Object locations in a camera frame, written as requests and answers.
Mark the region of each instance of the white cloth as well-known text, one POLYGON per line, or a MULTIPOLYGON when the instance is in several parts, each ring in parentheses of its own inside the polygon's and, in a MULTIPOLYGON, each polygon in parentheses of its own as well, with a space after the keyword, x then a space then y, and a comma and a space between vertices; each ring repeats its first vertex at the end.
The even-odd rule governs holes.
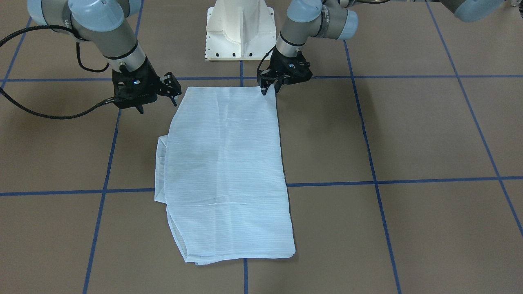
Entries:
POLYGON ((291 257, 274 88, 188 88, 158 140, 155 200, 185 262, 291 257))

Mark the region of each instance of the cloth fold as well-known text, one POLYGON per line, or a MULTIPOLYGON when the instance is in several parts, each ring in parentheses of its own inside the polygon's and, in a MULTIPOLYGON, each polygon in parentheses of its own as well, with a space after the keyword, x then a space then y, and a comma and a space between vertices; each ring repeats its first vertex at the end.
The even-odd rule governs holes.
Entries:
POLYGON ((155 200, 185 262, 291 257, 274 88, 188 88, 158 139, 155 200))

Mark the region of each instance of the light blue towel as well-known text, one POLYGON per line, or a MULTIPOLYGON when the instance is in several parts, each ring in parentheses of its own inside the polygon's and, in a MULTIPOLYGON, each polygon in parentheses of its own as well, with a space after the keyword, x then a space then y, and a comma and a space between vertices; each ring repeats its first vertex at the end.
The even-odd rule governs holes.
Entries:
POLYGON ((188 88, 158 140, 155 200, 185 262, 291 257, 274 88, 188 88))

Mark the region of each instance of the light blue joint cap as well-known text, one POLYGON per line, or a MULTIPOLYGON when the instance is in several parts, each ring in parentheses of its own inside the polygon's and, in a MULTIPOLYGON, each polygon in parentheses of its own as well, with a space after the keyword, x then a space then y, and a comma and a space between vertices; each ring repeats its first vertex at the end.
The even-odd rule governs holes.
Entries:
POLYGON ((358 15, 354 11, 347 10, 347 20, 342 33, 337 40, 348 40, 354 36, 358 29, 358 15))
POLYGON ((47 25, 46 19, 43 17, 42 0, 27 0, 27 10, 37 24, 41 26, 47 25))
POLYGON ((74 19, 91 31, 112 31, 125 19, 116 0, 69 0, 69 9, 74 19))
POLYGON ((287 17, 295 22, 313 21, 322 12, 321 0, 292 0, 287 8, 287 17))
POLYGON ((129 16, 137 14, 140 7, 142 7, 141 0, 129 0, 129 16))
POLYGON ((466 0, 454 15, 464 22, 480 20, 496 10, 504 0, 466 0))

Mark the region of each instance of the white base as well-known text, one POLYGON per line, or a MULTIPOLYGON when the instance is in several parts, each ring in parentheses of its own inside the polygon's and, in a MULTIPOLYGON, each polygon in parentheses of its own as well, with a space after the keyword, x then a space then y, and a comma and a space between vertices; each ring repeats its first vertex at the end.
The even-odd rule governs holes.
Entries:
MULTIPOLYGON (((274 9, 267 7, 274 23, 274 9)), ((214 7, 207 10, 207 23, 212 15, 214 7)), ((242 44, 227 38, 222 31, 207 31, 207 42, 205 48, 205 59, 216 60, 262 60, 269 50, 276 44, 276 31, 262 32, 250 41, 242 44)))

